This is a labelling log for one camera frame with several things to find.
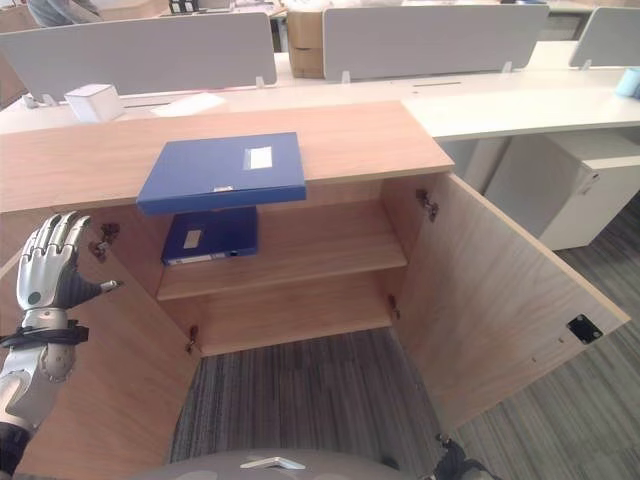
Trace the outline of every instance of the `white drawer cabinet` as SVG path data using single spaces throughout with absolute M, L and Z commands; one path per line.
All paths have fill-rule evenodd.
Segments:
M 552 250 L 588 245 L 640 190 L 640 145 L 612 131 L 515 137 L 486 197 Z

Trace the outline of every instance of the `blue cup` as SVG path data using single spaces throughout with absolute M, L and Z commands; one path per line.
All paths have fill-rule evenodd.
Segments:
M 622 97 L 640 98 L 640 68 L 627 68 L 616 87 L 616 93 Z

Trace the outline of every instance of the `black latch plate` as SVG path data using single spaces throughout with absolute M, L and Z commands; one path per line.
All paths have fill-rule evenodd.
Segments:
M 596 327 L 585 315 L 578 315 L 571 320 L 567 323 L 567 328 L 585 345 L 595 342 L 604 335 L 602 330 Z

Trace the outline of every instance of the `white label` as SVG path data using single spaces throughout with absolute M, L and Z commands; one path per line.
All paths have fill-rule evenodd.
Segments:
M 245 154 L 245 170 L 273 167 L 271 147 L 248 148 Z
M 214 258 L 212 255 L 199 255 L 197 257 L 184 257 L 169 260 L 169 265 L 181 265 L 183 263 L 204 262 L 205 260 L 211 260 Z
M 184 244 L 182 245 L 182 248 L 189 249 L 189 248 L 197 248 L 198 245 L 200 244 L 200 237 L 202 236 L 202 230 L 189 230 L 187 232 L 187 236 L 184 239 Z

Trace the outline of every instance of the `metal finger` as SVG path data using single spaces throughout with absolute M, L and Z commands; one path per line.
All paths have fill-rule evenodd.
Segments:
M 49 243 L 49 238 L 51 237 L 51 232 L 53 231 L 53 227 L 60 221 L 60 215 L 55 214 L 52 217 L 47 218 L 47 220 L 40 227 L 40 231 L 38 232 L 38 236 L 36 237 L 36 243 L 34 245 L 34 250 L 41 249 L 46 250 L 47 244 Z
M 24 244 L 24 248 L 22 249 L 22 256 L 23 257 L 31 257 L 31 252 L 33 251 L 33 247 L 36 244 L 36 237 L 38 236 L 38 231 L 39 230 L 35 230 L 27 239 L 26 243 Z
M 64 240 L 67 238 L 67 234 L 69 233 L 69 227 L 71 225 L 71 222 L 73 221 L 73 217 L 75 217 L 77 213 L 78 212 L 73 211 L 62 215 L 62 218 L 60 218 L 60 221 L 51 234 L 49 245 L 57 246 L 58 250 L 62 248 L 62 245 L 64 245 Z
M 109 280 L 108 282 L 100 284 L 100 290 L 102 290 L 102 293 L 107 293 L 121 287 L 122 285 L 124 285 L 124 282 L 121 280 Z
M 80 242 L 80 235 L 84 229 L 89 225 L 91 217 L 84 216 L 76 220 L 76 223 L 73 224 L 71 230 L 69 230 L 69 235 L 67 235 L 67 239 L 64 241 L 65 245 L 71 245 L 75 250 L 78 248 L 78 243 Z

